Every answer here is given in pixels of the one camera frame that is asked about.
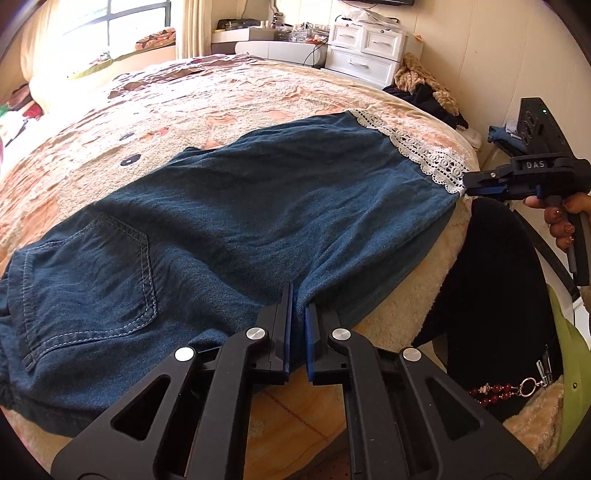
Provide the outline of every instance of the green fabric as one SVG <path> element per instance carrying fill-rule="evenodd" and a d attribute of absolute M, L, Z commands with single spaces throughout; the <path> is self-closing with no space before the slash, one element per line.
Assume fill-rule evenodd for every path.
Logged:
<path fill-rule="evenodd" d="M 577 328 L 562 314 L 556 293 L 548 286 L 564 365 L 564 409 L 559 451 L 564 448 L 591 406 L 591 352 Z"/>
<path fill-rule="evenodd" d="M 99 72 L 99 71 L 107 68 L 109 65 L 113 64 L 116 61 L 125 60 L 125 59 L 128 59 L 129 57 L 133 57 L 134 55 L 137 55 L 138 53 L 143 53 L 145 51 L 150 51 L 150 50 L 157 50 L 158 48 L 169 47 L 171 45 L 174 45 L 174 42 L 169 43 L 167 45 L 159 45 L 157 47 L 145 48 L 143 50 L 134 50 L 134 51 L 126 53 L 124 55 L 120 55 L 116 59 L 109 59 L 109 60 L 105 60 L 105 61 L 100 61 L 99 63 L 95 63 L 92 67 L 84 70 L 83 72 L 75 73 L 70 78 L 74 80 L 74 79 L 86 77 L 88 75 L 91 75 L 92 73 L 96 73 L 96 72 Z"/>

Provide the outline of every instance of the window pane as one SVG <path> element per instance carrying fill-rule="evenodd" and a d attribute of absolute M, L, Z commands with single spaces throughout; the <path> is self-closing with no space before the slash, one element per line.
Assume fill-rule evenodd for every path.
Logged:
<path fill-rule="evenodd" d="M 107 0 L 66 0 L 60 3 L 66 30 L 71 30 L 107 14 Z"/>
<path fill-rule="evenodd" d="M 77 28 L 64 35 L 62 42 L 63 59 L 68 73 L 81 72 L 108 49 L 107 22 Z"/>
<path fill-rule="evenodd" d="M 155 8 L 137 14 L 125 15 L 109 22 L 111 57 L 135 50 L 135 43 L 142 37 L 164 28 L 164 8 Z"/>
<path fill-rule="evenodd" d="M 115 14 L 131 8 L 144 7 L 163 1 L 165 0 L 111 0 L 111 13 Z"/>

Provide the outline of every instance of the window frame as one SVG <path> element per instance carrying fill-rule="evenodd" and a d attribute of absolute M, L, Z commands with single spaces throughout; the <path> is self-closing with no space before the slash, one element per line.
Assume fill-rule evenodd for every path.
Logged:
<path fill-rule="evenodd" d="M 164 28 L 167 28 L 170 26 L 170 11 L 171 11 L 171 0 L 164 0 L 162 2 L 157 2 L 154 4 L 149 4 L 149 5 L 143 5 L 141 7 L 135 7 L 135 8 L 130 8 L 127 10 L 123 10 L 122 12 L 117 12 L 115 14 L 111 13 L 111 0 L 107 0 L 107 13 L 106 15 L 103 15 L 102 17 L 97 17 L 94 18 L 86 23 L 83 23 L 82 25 L 78 25 L 76 28 L 72 28 L 71 30 L 68 30 L 67 32 L 64 33 L 64 35 L 67 35 L 68 33 L 71 33 L 75 30 L 78 30 L 79 28 L 82 27 L 87 27 L 88 25 L 93 25 L 95 23 L 101 23 L 106 21 L 107 22 L 107 48 L 111 47 L 111 25 L 110 25 L 110 21 L 111 20 L 115 20 L 116 18 L 121 18 L 121 17 L 127 17 L 128 15 L 133 15 L 133 14 L 137 14 L 140 12 L 147 12 L 148 10 L 155 10 L 157 8 L 164 8 Z"/>

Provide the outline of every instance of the window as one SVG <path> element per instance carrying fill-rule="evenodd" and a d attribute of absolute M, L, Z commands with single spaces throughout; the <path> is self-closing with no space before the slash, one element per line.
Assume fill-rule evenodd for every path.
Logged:
<path fill-rule="evenodd" d="M 170 2 L 66 0 L 61 12 L 64 62 L 77 70 L 102 54 L 114 59 L 134 51 L 140 38 L 170 26 Z"/>

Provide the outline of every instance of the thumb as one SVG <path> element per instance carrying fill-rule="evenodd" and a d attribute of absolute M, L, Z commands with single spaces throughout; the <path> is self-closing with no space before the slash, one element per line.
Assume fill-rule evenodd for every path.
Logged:
<path fill-rule="evenodd" d="M 575 193 L 564 200 L 564 209 L 569 213 L 591 213 L 591 196 L 586 193 Z"/>

